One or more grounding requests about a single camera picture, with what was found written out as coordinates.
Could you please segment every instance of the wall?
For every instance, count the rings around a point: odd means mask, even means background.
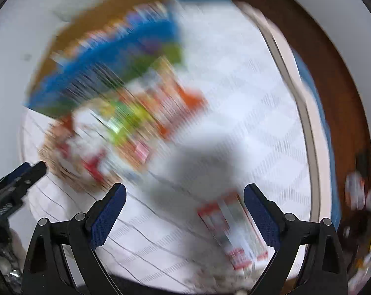
[[[371,137],[371,14],[361,0],[297,0],[337,48],[358,89]]]

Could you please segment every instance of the cardboard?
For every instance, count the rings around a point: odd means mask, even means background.
[[[133,6],[155,1],[166,2],[168,0],[104,0],[94,8],[83,12],[53,39],[31,81],[27,95],[30,96],[39,82],[57,67],[56,62],[50,58],[53,52],[63,51],[72,41],[81,38],[84,33],[102,29],[111,20],[124,17],[128,11],[133,9]]]

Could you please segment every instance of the brown cardboard box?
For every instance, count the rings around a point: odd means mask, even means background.
[[[104,0],[96,7],[82,13],[53,39],[31,81],[28,95],[35,90],[45,76],[55,70],[57,64],[50,58],[53,52],[64,50],[72,41],[81,38],[84,33],[102,29],[111,20],[124,17],[133,6],[155,1],[167,2],[168,0]]]

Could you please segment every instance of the blue gripper pad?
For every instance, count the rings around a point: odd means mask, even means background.
[[[102,210],[98,214],[98,216],[96,216],[95,222],[91,225],[90,245],[93,251],[98,246],[102,246],[105,243],[110,230],[112,229],[117,217],[123,209],[126,197],[127,192],[125,190],[125,186],[120,183],[116,183],[106,194],[104,199],[102,201],[99,201],[100,203],[106,202],[106,204],[99,205]]]
[[[249,184],[244,188],[244,203],[265,243],[278,250],[280,248],[279,225],[267,210],[264,202],[270,203],[255,184]]]

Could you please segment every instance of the brown wooden floor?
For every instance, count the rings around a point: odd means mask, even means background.
[[[355,156],[368,149],[370,135],[355,84],[336,48],[318,24],[293,0],[244,1],[273,21],[299,53],[315,81],[329,124],[336,160],[336,176],[342,214],[346,175],[355,170]]]

